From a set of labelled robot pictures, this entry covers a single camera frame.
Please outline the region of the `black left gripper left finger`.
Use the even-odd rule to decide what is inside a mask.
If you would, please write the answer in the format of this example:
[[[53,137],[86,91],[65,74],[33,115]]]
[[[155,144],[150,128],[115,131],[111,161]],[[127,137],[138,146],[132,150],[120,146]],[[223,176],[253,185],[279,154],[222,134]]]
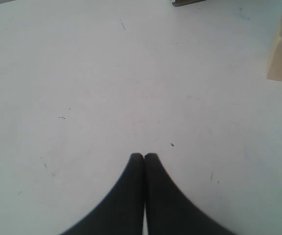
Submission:
[[[131,154],[116,184],[84,218],[65,235],[141,235],[144,217],[144,158]]]

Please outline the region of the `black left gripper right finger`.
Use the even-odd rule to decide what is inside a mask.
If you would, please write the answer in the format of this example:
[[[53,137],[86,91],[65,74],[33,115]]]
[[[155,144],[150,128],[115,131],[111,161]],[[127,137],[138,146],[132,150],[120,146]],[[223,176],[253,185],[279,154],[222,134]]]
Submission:
[[[198,209],[176,186],[156,153],[144,157],[144,199],[149,235],[232,235]]]

